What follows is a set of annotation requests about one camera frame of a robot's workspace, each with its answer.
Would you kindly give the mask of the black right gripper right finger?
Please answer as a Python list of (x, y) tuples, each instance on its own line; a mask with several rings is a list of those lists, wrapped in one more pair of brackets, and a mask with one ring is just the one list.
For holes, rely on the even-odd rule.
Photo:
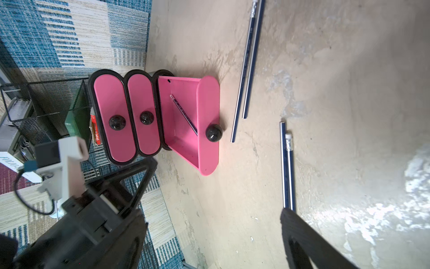
[(355, 269), (329, 242), (294, 211), (284, 208), (280, 217), (286, 259), (291, 269)]

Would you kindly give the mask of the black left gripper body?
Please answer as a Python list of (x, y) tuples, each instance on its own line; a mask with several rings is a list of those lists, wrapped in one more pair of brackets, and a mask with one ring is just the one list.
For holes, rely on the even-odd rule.
[(64, 218), (77, 225), (93, 243), (100, 242), (134, 210), (141, 210), (141, 198), (156, 168), (154, 158), (145, 158), (89, 181), (81, 197), (64, 203)]

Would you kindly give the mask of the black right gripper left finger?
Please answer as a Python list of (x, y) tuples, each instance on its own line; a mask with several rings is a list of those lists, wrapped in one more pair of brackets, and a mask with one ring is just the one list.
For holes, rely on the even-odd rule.
[(146, 237), (147, 223), (134, 210), (98, 243), (71, 220), (61, 219), (13, 259), (15, 269), (135, 269)]

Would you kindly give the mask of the black pink drawer unit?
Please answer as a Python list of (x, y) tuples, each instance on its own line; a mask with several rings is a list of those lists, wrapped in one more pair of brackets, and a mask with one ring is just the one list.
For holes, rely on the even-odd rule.
[(173, 73), (160, 69), (149, 74), (133, 69), (121, 76), (100, 69), (88, 80), (99, 136), (106, 157), (116, 165), (130, 164), (138, 156), (153, 157), (170, 150), (162, 125), (158, 79)]

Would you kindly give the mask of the dark blue pencil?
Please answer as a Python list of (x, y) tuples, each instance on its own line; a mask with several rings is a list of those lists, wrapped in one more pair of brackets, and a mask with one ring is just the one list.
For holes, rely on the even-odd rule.
[(287, 133), (285, 137), (286, 137), (286, 150), (287, 150), (287, 194), (288, 194), (287, 205), (290, 210), (296, 212), (293, 139), (290, 133)]
[(193, 124), (193, 122), (191, 121), (191, 119), (188, 117), (188, 115), (186, 114), (185, 110), (179, 104), (179, 102), (177, 101), (177, 99), (175, 98), (175, 96), (170, 95), (170, 98), (173, 101), (173, 103), (176, 105), (176, 107), (178, 108), (178, 110), (180, 111), (181, 115), (185, 118), (185, 120), (189, 124), (190, 128), (195, 133), (195, 135), (198, 136), (198, 130), (197, 130), (196, 126)]
[(280, 122), (280, 144), (281, 144), (281, 164), (282, 164), (282, 194), (283, 207), (289, 208), (288, 190), (288, 168), (287, 168), (287, 149), (286, 149), (286, 123)]

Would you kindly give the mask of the pink top drawer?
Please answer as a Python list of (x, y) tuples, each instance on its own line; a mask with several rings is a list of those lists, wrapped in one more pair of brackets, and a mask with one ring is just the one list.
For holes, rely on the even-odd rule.
[(136, 146), (122, 81), (112, 74), (100, 75), (95, 79), (94, 93), (105, 148), (113, 161), (131, 161), (136, 155)]

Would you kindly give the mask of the pink drawer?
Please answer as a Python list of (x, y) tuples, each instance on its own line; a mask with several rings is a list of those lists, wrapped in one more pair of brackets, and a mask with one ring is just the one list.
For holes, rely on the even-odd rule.
[(151, 81), (144, 74), (134, 74), (127, 86), (140, 152), (153, 155), (161, 142)]
[(95, 79), (94, 93), (105, 148), (113, 161), (131, 161), (136, 155), (136, 146), (122, 81), (112, 74), (100, 75)]
[(212, 174), (219, 162), (219, 141), (210, 141), (206, 133), (219, 124), (218, 80), (160, 76), (157, 83), (165, 144), (201, 175)]

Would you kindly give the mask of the pink bottom drawer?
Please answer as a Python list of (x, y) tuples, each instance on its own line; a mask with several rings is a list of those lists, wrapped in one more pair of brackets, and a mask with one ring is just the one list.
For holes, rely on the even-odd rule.
[(218, 80), (160, 76), (157, 83), (165, 144), (201, 175), (212, 174), (219, 162), (219, 141), (210, 141), (206, 133), (219, 124)]

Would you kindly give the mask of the black pencil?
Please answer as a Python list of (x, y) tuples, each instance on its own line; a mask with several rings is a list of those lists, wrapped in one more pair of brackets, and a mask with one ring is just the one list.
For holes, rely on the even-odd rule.
[(250, 57), (250, 66), (248, 70), (248, 78), (247, 78), (247, 85), (246, 85), (246, 91), (245, 91), (245, 100), (244, 100), (242, 119), (247, 119), (249, 114), (250, 98), (251, 98), (252, 88), (253, 88), (256, 60), (258, 57), (258, 47), (259, 47), (260, 34), (262, 31), (265, 3), (266, 3), (266, 0), (258, 1), (258, 9), (256, 13), (256, 25), (255, 25), (254, 36), (252, 40), (253, 41), (252, 53)]
[(252, 1), (252, 8), (250, 11), (249, 27), (247, 31), (243, 64), (241, 68), (240, 83), (239, 83), (239, 89), (238, 89), (238, 95), (237, 95), (237, 101), (236, 101), (236, 107), (235, 107), (234, 121), (232, 125), (232, 132), (231, 132), (231, 138), (230, 138), (231, 143), (234, 143), (236, 141), (237, 124), (239, 121), (239, 114), (240, 114), (241, 104), (243, 99), (243, 92), (245, 87), (246, 72), (247, 72), (247, 67), (249, 63), (250, 50), (253, 42), (258, 2), (259, 2), (258, 0)]

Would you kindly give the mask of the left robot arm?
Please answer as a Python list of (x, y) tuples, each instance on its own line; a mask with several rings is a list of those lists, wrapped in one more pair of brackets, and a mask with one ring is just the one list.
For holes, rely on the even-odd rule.
[(1, 235), (3, 269), (135, 269), (148, 224), (138, 204), (157, 161), (145, 158), (85, 183), (64, 204), (65, 216), (26, 250)]

